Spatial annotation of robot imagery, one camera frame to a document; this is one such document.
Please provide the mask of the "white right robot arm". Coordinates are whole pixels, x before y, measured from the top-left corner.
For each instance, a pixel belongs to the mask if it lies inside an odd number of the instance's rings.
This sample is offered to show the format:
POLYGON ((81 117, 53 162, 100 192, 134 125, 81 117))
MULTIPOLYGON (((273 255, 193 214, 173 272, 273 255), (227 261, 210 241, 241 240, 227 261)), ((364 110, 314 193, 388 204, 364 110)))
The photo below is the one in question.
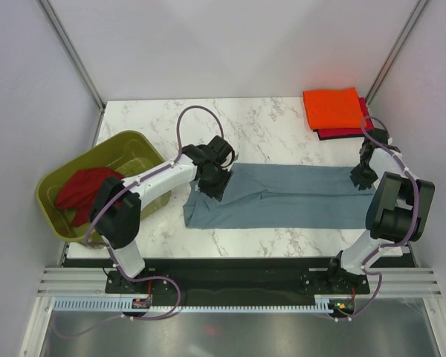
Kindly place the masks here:
POLYGON ((388 249, 415 242, 424 232, 435 184, 411 173, 389 139, 385 129, 369 130, 360 162, 350 173, 359 190, 378 186, 366 212, 366 230, 331 259, 325 281, 333 292, 344 292, 388 249))

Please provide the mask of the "blue-grey t-shirt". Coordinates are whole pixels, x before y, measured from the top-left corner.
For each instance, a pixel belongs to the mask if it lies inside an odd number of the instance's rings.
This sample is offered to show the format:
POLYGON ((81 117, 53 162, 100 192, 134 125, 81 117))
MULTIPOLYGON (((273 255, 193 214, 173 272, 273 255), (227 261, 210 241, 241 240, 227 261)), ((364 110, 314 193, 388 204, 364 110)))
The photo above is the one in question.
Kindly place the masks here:
POLYGON ((362 229, 374 189, 351 167, 235 163, 221 200, 191 187, 184 223, 195 229, 362 229))

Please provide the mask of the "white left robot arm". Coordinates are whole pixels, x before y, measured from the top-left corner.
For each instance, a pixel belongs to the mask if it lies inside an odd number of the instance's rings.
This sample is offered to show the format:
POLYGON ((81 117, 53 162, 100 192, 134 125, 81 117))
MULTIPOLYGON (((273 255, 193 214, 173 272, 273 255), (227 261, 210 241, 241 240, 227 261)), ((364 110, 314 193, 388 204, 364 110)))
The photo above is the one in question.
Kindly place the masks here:
POLYGON ((102 237, 110 250, 111 258, 123 272, 126 288, 142 292, 149 281, 135 242, 142 211, 165 193, 191 182, 211 199, 221 200, 236 159, 234 148, 217 135, 208 144, 180 148, 175 159, 145 173, 104 180, 89 215, 90 229, 102 237))

